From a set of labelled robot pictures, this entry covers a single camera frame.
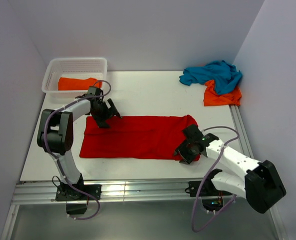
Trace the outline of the red t shirt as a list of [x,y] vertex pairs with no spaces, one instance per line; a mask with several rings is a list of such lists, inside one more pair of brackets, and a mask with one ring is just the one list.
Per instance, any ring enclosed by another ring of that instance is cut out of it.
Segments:
[[175,160],[175,149],[183,142],[183,129],[196,124],[185,116],[116,116],[106,121],[108,128],[99,128],[87,117],[80,158],[135,158]]

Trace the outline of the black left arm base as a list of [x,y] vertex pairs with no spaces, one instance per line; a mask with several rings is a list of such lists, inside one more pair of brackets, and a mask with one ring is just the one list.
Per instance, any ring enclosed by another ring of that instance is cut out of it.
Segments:
[[[89,195],[94,196],[100,200],[101,185],[100,184],[86,184],[81,187],[81,190]],[[66,213],[70,215],[83,215],[86,213],[89,201],[93,200],[89,196],[72,189],[68,185],[64,185],[57,189],[55,201],[66,203]]]

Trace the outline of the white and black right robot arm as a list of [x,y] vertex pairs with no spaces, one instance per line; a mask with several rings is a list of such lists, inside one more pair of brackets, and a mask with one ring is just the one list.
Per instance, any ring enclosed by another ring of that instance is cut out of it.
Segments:
[[217,136],[201,133],[186,136],[174,150],[180,156],[180,162],[189,165],[196,157],[203,155],[218,160],[232,173],[213,168],[204,177],[201,191],[210,195],[227,192],[247,200],[257,212],[263,214],[281,200],[286,189],[275,165],[252,159],[225,145]]

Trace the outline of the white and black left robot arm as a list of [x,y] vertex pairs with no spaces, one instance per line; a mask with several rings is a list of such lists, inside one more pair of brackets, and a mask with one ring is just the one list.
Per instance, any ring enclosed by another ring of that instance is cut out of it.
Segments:
[[53,159],[61,181],[69,185],[67,194],[74,200],[85,195],[82,173],[78,170],[71,148],[73,145],[73,123],[83,115],[90,114],[99,128],[109,128],[106,121],[113,116],[121,117],[112,99],[100,101],[99,97],[76,98],[58,108],[45,109],[41,113],[37,134],[37,145]]

